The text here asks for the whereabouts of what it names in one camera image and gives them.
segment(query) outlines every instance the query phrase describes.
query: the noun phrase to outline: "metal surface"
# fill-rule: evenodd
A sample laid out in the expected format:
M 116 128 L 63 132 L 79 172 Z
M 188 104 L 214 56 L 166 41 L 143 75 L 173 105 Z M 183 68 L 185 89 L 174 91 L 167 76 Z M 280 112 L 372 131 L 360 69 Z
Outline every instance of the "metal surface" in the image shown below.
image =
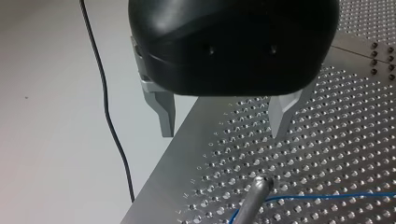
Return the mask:
M 272 196 L 396 191 L 395 0 L 340 3 L 340 32 L 287 135 L 273 138 L 267 97 L 198 99 L 122 224 L 227 223 L 258 174 L 274 178 Z M 255 221 L 396 223 L 396 200 L 280 200 Z
M 242 203 L 234 224 L 252 224 L 260 207 L 274 187 L 274 180 L 267 175 L 257 175 L 250 184 L 247 197 Z

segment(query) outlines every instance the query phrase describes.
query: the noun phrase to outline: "white wall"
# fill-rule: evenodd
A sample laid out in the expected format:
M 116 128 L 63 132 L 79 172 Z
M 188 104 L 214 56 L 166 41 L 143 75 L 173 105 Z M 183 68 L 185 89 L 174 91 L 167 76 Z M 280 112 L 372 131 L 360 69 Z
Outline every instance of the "white wall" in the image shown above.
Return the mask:
M 170 139 L 143 99 L 127 0 L 86 1 L 137 193 Z M 78 0 L 41 3 L 0 26 L 0 223 L 120 223 L 131 203 Z M 177 97 L 177 127 L 194 101 Z

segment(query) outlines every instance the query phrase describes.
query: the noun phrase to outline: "screw hole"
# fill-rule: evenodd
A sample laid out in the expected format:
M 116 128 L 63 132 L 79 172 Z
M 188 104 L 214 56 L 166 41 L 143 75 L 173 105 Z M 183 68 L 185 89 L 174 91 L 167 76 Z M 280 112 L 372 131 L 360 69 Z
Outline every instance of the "screw hole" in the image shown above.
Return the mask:
M 204 45 L 204 52 L 206 52 L 208 55 L 214 55 L 215 48 L 209 44 L 206 44 L 206 45 Z

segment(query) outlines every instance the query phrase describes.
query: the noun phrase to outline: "blue cable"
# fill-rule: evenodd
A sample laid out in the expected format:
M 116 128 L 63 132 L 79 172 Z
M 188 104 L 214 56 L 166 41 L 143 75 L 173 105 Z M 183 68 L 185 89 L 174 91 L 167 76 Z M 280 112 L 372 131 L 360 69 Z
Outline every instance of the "blue cable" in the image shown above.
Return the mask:
M 283 195 L 267 198 L 265 202 L 277 201 L 281 199 L 340 199 L 340 198 L 351 198 L 351 197 L 394 197 L 396 192 L 391 193 L 353 193 L 353 194 L 340 194 L 340 195 Z M 236 216 L 238 215 L 239 209 L 236 209 L 230 218 L 229 224 L 233 224 Z

